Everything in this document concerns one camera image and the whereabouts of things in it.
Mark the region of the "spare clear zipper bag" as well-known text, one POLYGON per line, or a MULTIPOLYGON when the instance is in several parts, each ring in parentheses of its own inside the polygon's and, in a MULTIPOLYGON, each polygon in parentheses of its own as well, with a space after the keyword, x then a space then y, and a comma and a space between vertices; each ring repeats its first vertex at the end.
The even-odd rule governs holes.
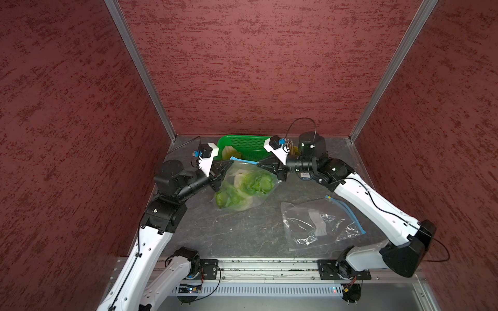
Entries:
POLYGON ((366 234, 350 207, 328 195, 297 206, 283 202, 280 209, 290 251, 343 244, 366 234))

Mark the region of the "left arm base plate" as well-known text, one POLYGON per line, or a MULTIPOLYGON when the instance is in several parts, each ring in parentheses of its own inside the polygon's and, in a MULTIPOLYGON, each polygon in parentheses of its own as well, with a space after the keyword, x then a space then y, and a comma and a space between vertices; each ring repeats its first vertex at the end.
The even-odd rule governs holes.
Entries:
POLYGON ((186 277, 186 280, 216 280, 219 279, 219 260, 218 259, 201 259, 198 271, 193 275, 186 277))

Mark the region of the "chinese cabbage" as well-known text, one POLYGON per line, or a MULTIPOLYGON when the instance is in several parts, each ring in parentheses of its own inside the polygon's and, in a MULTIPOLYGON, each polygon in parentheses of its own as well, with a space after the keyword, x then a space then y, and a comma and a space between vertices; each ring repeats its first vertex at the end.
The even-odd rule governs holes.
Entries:
POLYGON ((244 189, 252 196, 263 196, 271 193, 277 186, 276 177, 266 171, 244 172, 234 179, 234 186, 244 189))
POLYGON ((233 146, 225 146, 222 151, 222 160, 230 160, 231 158, 240 158, 241 153, 238 152, 233 146))
POLYGON ((251 194, 229 183, 222 184, 220 191, 215 194, 214 202, 219 209, 232 211, 244 211, 254 203, 251 194))

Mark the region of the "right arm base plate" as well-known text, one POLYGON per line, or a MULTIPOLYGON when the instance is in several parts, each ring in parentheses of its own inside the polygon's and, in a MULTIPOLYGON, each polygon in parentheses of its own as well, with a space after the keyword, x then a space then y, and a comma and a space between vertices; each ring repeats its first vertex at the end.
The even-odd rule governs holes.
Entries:
POLYGON ((341 276, 336 260, 319 259, 316 263, 321 281, 352 282, 354 280, 370 281, 372 279, 368 270, 363 270, 362 272, 353 271, 350 276, 341 276))

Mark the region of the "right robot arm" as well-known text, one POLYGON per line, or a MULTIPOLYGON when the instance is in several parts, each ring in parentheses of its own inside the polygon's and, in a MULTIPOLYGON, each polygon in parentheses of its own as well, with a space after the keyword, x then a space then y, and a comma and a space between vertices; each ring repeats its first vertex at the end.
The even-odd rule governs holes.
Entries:
POLYGON ((386 236, 377 244, 346 248, 335 264, 341 279, 353 279, 371 269, 389 269, 406 278, 415 274, 437 230, 431 221, 419 221, 404 213, 346 162, 329 157, 324 138, 316 132, 299 137, 298 154, 292 154, 289 142, 279 136, 266 139, 263 148, 270 156, 258 162, 259 168, 272 172, 280 181, 285 181, 290 172, 316 181, 355 206, 386 236))

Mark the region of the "clear zipper bag blue seal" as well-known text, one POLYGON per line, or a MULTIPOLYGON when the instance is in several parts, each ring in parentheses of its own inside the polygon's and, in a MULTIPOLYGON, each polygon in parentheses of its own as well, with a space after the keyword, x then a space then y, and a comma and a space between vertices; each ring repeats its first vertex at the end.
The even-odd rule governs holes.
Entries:
POLYGON ((214 194, 212 204, 227 211, 246 211, 262 205, 281 181, 254 161, 231 157, 232 165, 214 194))

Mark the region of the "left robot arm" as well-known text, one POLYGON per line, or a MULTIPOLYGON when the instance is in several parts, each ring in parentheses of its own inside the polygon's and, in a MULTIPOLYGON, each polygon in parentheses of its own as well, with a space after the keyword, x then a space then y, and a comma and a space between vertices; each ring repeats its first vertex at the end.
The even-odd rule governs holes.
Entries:
POLYGON ((175 251, 164 271, 150 281, 163 250, 187 211, 186 202, 206 187, 218 191, 232 160, 201 159, 195 171, 179 160, 168 160, 154 176, 158 196, 146 208, 132 251, 99 310, 156 310, 176 286, 200 269, 198 251, 175 251))

